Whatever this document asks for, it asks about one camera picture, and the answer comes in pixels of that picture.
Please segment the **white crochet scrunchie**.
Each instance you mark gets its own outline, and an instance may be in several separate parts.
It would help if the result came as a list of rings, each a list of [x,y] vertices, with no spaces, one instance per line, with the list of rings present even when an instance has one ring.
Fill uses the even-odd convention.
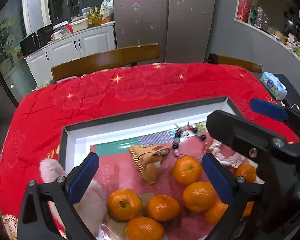
[[[237,152],[232,151],[228,146],[224,146],[220,141],[213,139],[209,152],[220,162],[224,167],[238,168],[245,157]]]

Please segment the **blue wet wipes pack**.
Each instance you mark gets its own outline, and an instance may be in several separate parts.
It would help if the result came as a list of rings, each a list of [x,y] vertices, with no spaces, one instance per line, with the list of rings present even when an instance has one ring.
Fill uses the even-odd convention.
[[[286,98],[288,92],[285,85],[272,73],[263,72],[260,81],[276,100],[282,101]]]

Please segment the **mandarin orange in box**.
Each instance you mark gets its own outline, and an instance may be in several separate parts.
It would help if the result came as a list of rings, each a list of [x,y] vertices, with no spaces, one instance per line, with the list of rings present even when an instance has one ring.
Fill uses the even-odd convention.
[[[178,159],[173,168],[173,176],[182,185],[190,185],[200,180],[203,168],[201,163],[190,156]]]

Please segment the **pink fluffy scrunchie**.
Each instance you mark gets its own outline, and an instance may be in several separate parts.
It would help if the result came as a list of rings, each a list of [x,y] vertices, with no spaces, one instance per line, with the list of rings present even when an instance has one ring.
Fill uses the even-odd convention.
[[[44,159],[39,164],[40,175],[44,183],[51,183],[59,176],[65,176],[65,170],[55,159]],[[74,204],[74,208],[85,226],[97,237],[101,223],[106,215],[107,195],[102,186],[92,180],[81,201]]]

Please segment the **paper packet inside box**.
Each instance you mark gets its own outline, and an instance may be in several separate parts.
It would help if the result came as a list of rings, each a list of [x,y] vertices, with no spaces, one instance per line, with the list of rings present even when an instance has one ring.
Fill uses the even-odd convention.
[[[164,145],[132,145],[129,152],[143,179],[150,186],[155,183],[170,148]]]

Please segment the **black shallow gift box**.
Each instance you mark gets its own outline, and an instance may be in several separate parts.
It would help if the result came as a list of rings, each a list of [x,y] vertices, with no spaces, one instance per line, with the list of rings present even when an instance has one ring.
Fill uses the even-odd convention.
[[[184,185],[172,173],[175,162],[186,155],[202,159],[212,138],[199,139],[191,132],[183,132],[179,148],[172,150],[174,135],[179,127],[197,126],[206,133],[206,119],[213,111],[222,110],[242,117],[242,112],[226,96],[162,106],[85,121],[63,128],[59,163],[66,173],[81,164],[90,152],[99,157],[94,176],[107,194],[119,189],[131,189],[143,203],[157,194],[165,194],[181,202]],[[130,155],[132,145],[164,145],[170,153],[162,162],[153,185],[148,186]]]

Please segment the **red teddy bear quilt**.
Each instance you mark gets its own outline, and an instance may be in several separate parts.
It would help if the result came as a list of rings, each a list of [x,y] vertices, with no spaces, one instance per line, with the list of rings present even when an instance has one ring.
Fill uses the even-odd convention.
[[[0,211],[8,237],[16,239],[27,183],[41,181],[39,163],[57,159],[62,128],[91,119],[192,100],[228,96],[250,121],[298,137],[283,123],[254,113],[250,100],[270,101],[264,86],[238,66],[155,63],[115,68],[66,80],[26,96],[15,111],[0,160]]]

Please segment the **brown wooden chair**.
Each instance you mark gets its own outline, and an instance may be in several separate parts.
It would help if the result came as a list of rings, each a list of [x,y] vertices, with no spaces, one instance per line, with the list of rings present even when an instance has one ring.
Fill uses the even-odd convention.
[[[160,50],[157,43],[130,46],[81,57],[59,64],[51,68],[51,73],[53,81],[59,81],[69,77],[79,77],[105,69],[125,66],[134,67],[141,61],[156,60],[159,56]]]

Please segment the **silver double door refrigerator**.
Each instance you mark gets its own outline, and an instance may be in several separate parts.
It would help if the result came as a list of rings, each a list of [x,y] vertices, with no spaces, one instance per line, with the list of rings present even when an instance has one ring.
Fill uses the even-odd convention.
[[[117,47],[156,43],[160,62],[203,62],[215,0],[114,0]]]

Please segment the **white kitchen cabinet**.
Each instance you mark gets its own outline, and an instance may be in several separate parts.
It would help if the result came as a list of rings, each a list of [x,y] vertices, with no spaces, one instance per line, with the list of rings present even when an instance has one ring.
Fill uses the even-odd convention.
[[[25,60],[37,85],[41,85],[53,79],[52,67],[115,48],[114,22],[108,22],[52,41]]]

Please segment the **black microwave oven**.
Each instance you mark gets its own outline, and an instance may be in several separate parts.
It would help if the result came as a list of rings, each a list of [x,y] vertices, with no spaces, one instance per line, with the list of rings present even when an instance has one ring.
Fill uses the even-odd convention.
[[[47,43],[51,41],[51,35],[53,33],[53,25],[49,24],[26,36],[20,42],[23,56],[29,56],[33,52],[47,45]]]

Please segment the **wall shelf unit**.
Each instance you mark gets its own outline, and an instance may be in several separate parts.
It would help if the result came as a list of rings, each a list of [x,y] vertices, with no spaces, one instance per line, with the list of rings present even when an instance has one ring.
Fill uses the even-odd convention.
[[[300,10],[292,0],[237,0],[234,21],[274,40],[300,61]]]

